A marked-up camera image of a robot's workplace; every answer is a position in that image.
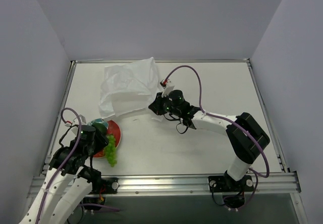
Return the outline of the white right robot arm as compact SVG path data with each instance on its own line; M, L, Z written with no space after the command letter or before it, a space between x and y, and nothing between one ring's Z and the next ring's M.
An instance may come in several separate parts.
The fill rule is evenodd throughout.
M239 191L246 186L246 173L270 143L270 138L249 113L225 116L204 113L200 107L187 102L181 90L174 89L171 82L161 82L163 90L157 93L149 109L168 121L177 121L186 129L206 130L228 137L235 158L217 181L216 187L226 192Z

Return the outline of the white plastic bag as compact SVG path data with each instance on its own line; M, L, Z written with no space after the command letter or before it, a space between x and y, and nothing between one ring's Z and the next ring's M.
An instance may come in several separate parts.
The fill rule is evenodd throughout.
M99 114L113 119L148 109L160 92L159 72L153 57L104 69L100 86Z

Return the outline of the green fake grape bunch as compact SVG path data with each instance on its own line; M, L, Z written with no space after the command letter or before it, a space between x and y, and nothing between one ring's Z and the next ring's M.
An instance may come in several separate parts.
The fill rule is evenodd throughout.
M105 158L111 167L114 167L117 164L117 148L116 148L116 139L113 135L107 135L109 141L108 146L106 146L103 151Z

